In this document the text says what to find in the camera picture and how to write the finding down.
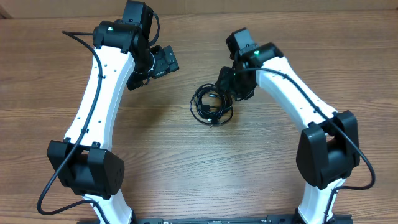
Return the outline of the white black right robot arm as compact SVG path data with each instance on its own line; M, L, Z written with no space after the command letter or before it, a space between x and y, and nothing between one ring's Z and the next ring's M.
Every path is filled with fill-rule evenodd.
M300 132L296 164L306 181L302 202L293 214L268 215L266 223L352 223L350 215L335 215L332 209L338 188L360 161L355 116L337 112L314 94L272 42L258 45L242 28L226 45L233 65L221 69L217 89L239 101L262 88Z

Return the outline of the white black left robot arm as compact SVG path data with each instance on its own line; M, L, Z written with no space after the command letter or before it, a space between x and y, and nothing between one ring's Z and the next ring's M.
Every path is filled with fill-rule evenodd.
M91 33L91 73L80 107L61 141L51 141L53 180L91 205L98 223L135 223L121 192L124 161L113 154L112 137L124 90L134 90L178 70L171 47L150 36L158 15L144 2L128 1L121 19L103 21Z

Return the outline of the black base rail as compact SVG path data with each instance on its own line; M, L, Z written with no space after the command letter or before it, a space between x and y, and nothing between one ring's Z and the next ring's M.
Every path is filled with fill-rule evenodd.
M173 219L142 218L135 219L132 224L299 224L303 223L298 215L268 215L262 218L215 218L215 219Z

